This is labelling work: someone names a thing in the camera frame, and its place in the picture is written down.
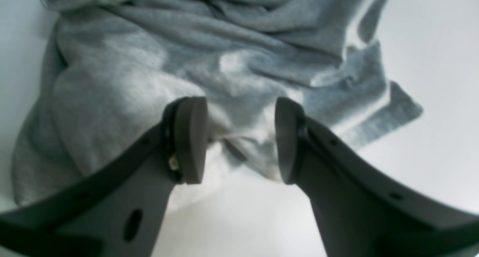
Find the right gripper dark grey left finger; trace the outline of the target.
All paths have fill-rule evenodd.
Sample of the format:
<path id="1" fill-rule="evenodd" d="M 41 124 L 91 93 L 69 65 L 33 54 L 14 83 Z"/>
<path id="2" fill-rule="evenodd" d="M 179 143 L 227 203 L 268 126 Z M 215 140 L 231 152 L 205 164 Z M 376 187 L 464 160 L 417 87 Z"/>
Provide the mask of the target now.
<path id="1" fill-rule="evenodd" d="M 47 199 L 1 214 L 1 246 L 25 257 L 149 257 L 172 190 L 202 182 L 205 97 L 170 103 L 159 124 L 108 166 Z"/>

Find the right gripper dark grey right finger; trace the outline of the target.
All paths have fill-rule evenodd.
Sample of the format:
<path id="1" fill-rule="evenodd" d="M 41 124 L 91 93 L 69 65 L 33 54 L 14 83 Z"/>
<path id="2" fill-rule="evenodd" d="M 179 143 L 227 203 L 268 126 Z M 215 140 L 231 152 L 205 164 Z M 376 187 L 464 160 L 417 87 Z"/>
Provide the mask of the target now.
<path id="1" fill-rule="evenodd" d="M 281 178 L 309 198 L 328 257 L 478 256 L 477 214 L 380 172 L 287 97 L 274 122 Z"/>

